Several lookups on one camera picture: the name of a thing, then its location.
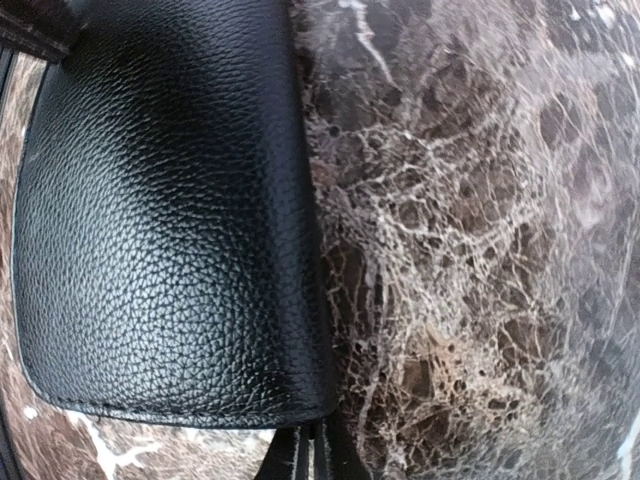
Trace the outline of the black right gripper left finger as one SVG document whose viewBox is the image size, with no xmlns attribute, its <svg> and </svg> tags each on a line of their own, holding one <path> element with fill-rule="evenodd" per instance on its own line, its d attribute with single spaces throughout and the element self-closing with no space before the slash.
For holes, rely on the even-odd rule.
<svg viewBox="0 0 640 480">
<path fill-rule="evenodd" d="M 278 429 L 257 473 L 257 480 L 307 480 L 309 426 Z"/>
</svg>

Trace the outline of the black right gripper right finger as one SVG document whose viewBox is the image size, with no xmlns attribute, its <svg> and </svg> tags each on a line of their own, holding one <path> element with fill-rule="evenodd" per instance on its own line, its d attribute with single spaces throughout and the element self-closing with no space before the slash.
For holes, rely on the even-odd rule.
<svg viewBox="0 0 640 480">
<path fill-rule="evenodd" d="M 325 417 L 314 425 L 314 475 L 319 480 L 369 480 L 341 417 Z"/>
</svg>

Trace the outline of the black zippered tool case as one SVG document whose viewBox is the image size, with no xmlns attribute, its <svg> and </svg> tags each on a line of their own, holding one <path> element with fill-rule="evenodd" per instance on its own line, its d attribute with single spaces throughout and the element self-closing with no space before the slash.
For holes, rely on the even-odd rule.
<svg viewBox="0 0 640 480">
<path fill-rule="evenodd" d="M 284 1 L 76 1 L 17 178 L 24 374 L 54 406 L 212 429 L 336 406 Z"/>
</svg>

